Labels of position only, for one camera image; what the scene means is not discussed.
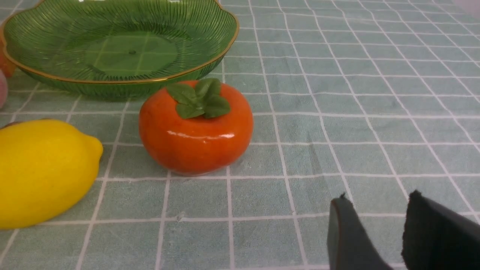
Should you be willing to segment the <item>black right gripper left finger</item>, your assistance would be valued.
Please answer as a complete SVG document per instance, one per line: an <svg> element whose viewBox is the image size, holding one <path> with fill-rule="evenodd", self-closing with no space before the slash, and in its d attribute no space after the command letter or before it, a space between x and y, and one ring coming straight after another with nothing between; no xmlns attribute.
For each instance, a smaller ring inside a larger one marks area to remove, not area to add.
<svg viewBox="0 0 480 270"><path fill-rule="evenodd" d="M375 249L345 193L330 202L326 245L331 270L392 269Z"/></svg>

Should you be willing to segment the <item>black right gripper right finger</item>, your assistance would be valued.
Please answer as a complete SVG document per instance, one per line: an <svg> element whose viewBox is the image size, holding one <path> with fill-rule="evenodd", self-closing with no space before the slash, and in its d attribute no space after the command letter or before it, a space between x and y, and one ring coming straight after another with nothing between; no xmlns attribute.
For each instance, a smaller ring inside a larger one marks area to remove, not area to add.
<svg viewBox="0 0 480 270"><path fill-rule="evenodd" d="M402 258L409 270L478 270L480 227L415 190L409 195Z"/></svg>

